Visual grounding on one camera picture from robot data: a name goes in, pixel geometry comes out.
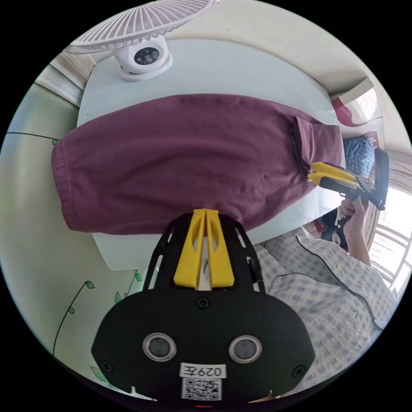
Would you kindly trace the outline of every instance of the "hand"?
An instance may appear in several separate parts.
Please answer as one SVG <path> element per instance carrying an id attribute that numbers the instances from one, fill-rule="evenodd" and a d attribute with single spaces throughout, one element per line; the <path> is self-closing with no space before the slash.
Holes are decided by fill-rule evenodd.
<path id="1" fill-rule="evenodd" d="M 343 226 L 343 233 L 348 243 L 353 240 L 364 239 L 364 227 L 368 206 L 369 202 L 367 204 L 362 203 L 360 197 L 354 202 L 349 199 L 342 201 L 340 206 L 342 216 L 344 218 L 346 216 L 351 217 Z"/>

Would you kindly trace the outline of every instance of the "checkered pajama shirt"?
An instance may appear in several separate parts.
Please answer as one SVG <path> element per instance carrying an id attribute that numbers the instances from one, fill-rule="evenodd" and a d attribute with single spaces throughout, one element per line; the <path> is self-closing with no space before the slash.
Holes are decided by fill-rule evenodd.
<path id="1" fill-rule="evenodd" d="M 302 227 L 262 244 L 255 249 L 266 291 L 296 311 L 315 351 L 312 366 L 286 396 L 354 363 L 386 326 L 397 300 L 377 271 Z"/>

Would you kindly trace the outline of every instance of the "white table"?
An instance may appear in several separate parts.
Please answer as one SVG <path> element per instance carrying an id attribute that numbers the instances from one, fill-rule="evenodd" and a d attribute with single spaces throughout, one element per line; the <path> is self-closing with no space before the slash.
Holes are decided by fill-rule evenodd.
<path id="1" fill-rule="evenodd" d="M 300 109 L 325 124 L 339 125 L 326 91 L 299 69 L 270 54 L 217 40 L 172 40 L 168 44 L 174 60 L 172 67 L 144 82 L 121 80 L 114 58 L 98 63 L 87 82 L 77 125 L 148 100 L 195 93 L 240 94 L 272 100 Z M 340 202 L 337 193 L 316 188 L 249 231 L 248 236 L 254 244 L 279 236 L 317 219 Z M 110 270 L 146 268 L 160 238 L 104 233 L 93 236 Z"/>

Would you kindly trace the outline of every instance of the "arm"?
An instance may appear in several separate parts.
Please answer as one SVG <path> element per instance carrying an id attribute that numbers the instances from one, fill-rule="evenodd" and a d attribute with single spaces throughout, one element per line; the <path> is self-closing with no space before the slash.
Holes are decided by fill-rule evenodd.
<path id="1" fill-rule="evenodd" d="M 342 201 L 340 209 L 343 217 L 351 217 L 343 227 L 343 232 L 349 247 L 349 254 L 365 265 L 372 267 L 368 247 L 366 246 L 364 238 L 368 204 L 363 204 L 360 198 L 357 198 L 354 202 L 345 199 Z"/>
<path id="2" fill-rule="evenodd" d="M 368 247 L 366 246 L 366 242 L 363 236 L 355 239 L 346 239 L 349 247 L 349 254 L 359 261 L 365 263 L 372 267 Z"/>

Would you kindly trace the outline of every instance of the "screw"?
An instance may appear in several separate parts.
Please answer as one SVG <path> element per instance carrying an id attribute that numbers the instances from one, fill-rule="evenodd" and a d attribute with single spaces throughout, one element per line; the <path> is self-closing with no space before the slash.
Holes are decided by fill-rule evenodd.
<path id="1" fill-rule="evenodd" d="M 306 367 L 301 365 L 292 370 L 292 378 L 300 378 L 306 372 Z"/>
<path id="2" fill-rule="evenodd" d="M 113 366 L 109 362 L 103 362 L 102 369 L 107 373 L 113 372 Z"/>
<path id="3" fill-rule="evenodd" d="M 196 305 L 199 309 L 206 309 L 210 306 L 210 300 L 207 297 L 200 297 L 196 301 Z"/>

